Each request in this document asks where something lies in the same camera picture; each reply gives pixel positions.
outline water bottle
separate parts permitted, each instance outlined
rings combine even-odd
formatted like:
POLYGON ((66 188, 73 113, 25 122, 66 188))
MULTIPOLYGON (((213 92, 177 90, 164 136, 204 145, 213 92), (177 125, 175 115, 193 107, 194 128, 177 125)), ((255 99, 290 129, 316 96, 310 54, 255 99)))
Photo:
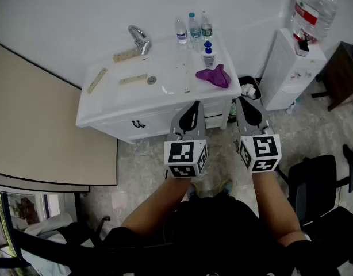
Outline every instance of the water bottle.
POLYGON ((326 38, 337 11, 337 0, 297 0, 291 18, 294 37, 309 43, 326 38))
POLYGON ((193 12, 189 14, 188 28, 190 31, 190 40, 192 42, 193 48, 197 51, 201 51, 201 41, 202 41, 202 32, 197 19, 193 12))
POLYGON ((207 12, 202 12, 202 20, 201 20, 201 29, 202 29, 202 37, 205 41, 212 41, 212 24, 210 18, 207 15, 207 12))
POLYGON ((293 109, 295 107, 295 105, 297 104, 296 101, 294 101, 287 109, 286 109, 286 113, 287 114, 293 114, 293 109))
POLYGON ((187 28, 184 22, 180 17, 175 18, 175 31, 176 31, 176 36, 178 38, 178 42, 180 44, 186 44, 188 41, 188 33, 187 33, 187 28))

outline faucet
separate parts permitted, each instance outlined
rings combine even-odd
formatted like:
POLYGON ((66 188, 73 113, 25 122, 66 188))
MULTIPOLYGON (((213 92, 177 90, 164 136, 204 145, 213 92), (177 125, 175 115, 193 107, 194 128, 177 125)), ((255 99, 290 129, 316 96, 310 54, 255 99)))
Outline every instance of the faucet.
POLYGON ((135 40, 135 44, 141 54, 146 55, 151 47, 151 39, 149 39, 146 34, 135 25, 130 25, 128 27, 128 32, 135 40))

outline wooden ruler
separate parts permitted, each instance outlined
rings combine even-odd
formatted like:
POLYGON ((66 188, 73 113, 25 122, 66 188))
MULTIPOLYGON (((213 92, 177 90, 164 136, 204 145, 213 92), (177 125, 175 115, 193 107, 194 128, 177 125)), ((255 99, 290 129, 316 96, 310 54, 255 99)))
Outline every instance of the wooden ruler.
POLYGON ((103 68, 101 72, 98 73, 97 77, 91 83, 90 87, 87 88, 87 93, 91 94, 92 90, 96 87, 97 83, 101 80, 101 78, 103 77, 103 75, 106 74, 107 71, 107 68, 103 68))
POLYGON ((141 55, 141 52, 137 48, 135 48, 135 49, 128 50, 128 51, 125 51, 120 54, 114 54, 113 60, 115 63, 117 63, 117 62, 121 62, 122 60, 133 58, 133 57, 136 57, 139 55, 141 55))
POLYGON ((128 83, 131 83, 131 82, 135 82, 135 81, 139 81, 139 80, 145 80, 147 79, 147 74, 142 74, 142 75, 139 75, 139 76, 132 76, 130 78, 125 78, 125 79, 121 79, 119 81, 119 85, 124 85, 124 84, 128 84, 128 83))

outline white sink vanity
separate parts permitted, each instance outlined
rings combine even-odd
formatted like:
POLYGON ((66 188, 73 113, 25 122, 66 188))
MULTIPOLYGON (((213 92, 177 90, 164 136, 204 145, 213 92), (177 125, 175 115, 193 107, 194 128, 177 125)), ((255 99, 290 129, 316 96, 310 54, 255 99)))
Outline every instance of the white sink vanity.
POLYGON ((168 134, 171 119, 185 105, 199 100, 204 105, 206 128, 225 129, 231 100, 241 95, 233 63, 219 34, 212 48, 215 66, 222 63, 231 77, 227 89, 195 77, 205 69, 200 53, 177 46, 175 36, 155 40, 144 56, 114 63, 112 55, 89 66, 80 96, 76 124, 93 127, 125 142, 168 134), (107 72, 91 94, 87 88, 103 69, 107 72), (120 80, 147 73, 147 79, 120 84, 120 80))

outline office chair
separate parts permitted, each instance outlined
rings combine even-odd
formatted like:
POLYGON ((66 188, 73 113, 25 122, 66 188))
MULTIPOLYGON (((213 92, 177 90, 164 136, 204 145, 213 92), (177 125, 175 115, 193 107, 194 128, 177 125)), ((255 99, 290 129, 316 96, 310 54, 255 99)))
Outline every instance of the office chair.
POLYGON ((276 171, 289 185, 288 200, 311 241, 337 267, 347 260, 353 264, 353 214, 342 207, 332 210, 336 188, 349 184, 353 191, 353 172, 337 181, 333 155, 305 158, 290 168, 288 177, 279 167, 276 171))

